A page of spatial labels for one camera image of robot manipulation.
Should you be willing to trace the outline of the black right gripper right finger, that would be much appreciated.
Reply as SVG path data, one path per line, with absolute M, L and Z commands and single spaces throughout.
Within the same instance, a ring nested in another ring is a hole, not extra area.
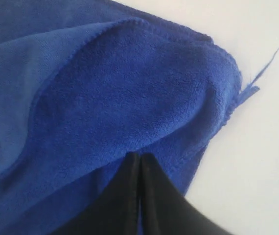
M 141 155 L 141 221 L 145 235 L 226 235 L 173 186 L 153 154 Z

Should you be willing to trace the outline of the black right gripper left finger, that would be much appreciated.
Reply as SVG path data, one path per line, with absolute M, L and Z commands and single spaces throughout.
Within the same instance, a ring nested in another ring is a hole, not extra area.
M 140 157 L 129 152 L 99 197 L 53 235 L 136 235 Z

